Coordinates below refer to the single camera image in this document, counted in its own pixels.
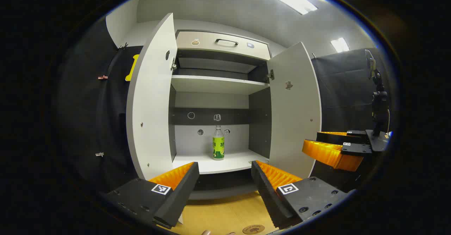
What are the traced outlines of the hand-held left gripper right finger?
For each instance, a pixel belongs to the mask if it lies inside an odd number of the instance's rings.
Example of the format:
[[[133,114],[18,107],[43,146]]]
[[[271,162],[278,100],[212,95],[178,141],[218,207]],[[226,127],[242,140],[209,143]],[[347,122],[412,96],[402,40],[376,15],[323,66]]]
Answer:
[[[274,227],[279,230],[309,225],[340,208],[354,195],[354,190],[342,191],[315,176],[274,187],[264,165],[253,161],[251,175]]]

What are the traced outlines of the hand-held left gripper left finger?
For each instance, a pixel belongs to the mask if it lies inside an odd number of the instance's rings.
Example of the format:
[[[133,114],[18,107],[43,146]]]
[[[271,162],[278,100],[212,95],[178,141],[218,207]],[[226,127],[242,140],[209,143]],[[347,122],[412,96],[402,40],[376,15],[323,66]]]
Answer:
[[[199,177],[191,162],[150,180],[132,179],[106,194],[106,201],[144,225],[177,225]]]

